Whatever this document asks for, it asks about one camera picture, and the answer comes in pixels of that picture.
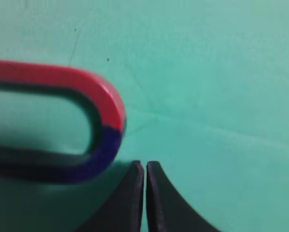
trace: magnet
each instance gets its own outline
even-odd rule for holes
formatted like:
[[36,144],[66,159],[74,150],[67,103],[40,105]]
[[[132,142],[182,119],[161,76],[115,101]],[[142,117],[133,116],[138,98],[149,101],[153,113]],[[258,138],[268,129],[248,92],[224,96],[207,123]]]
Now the magnet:
[[[98,143],[91,142],[81,163],[41,165],[0,159],[0,176],[56,184],[81,184],[97,177],[113,163],[126,128],[126,109],[118,91],[107,80],[75,68],[0,60],[0,85],[31,92],[72,93],[70,96],[76,96],[74,100],[80,101],[79,104],[85,102],[88,112],[95,108],[101,121]],[[50,155],[53,159],[76,159],[72,155],[0,147],[1,157],[21,157],[18,159],[21,161],[25,158],[38,160],[43,155]]]

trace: curved black piece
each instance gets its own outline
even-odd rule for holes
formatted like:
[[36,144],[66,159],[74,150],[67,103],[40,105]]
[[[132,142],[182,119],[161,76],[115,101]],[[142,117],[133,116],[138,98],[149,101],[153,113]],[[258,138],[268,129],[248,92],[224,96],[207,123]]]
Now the curved black piece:
[[133,161],[106,203],[76,232],[140,232],[143,185],[143,167]]
[[146,208],[150,232],[219,232],[184,200],[157,161],[147,165]]

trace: green surface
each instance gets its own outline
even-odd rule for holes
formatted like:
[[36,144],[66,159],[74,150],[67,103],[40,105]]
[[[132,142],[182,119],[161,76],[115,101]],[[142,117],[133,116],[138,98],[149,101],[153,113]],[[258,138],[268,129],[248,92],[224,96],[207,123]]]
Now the green surface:
[[[289,231],[289,0],[0,0],[0,58],[101,73],[127,107],[118,161],[160,161],[224,232]],[[80,149],[67,141],[53,149]],[[98,192],[96,182],[30,197],[21,183],[0,183],[0,221],[53,231],[56,215],[71,231],[102,202],[81,197]]]

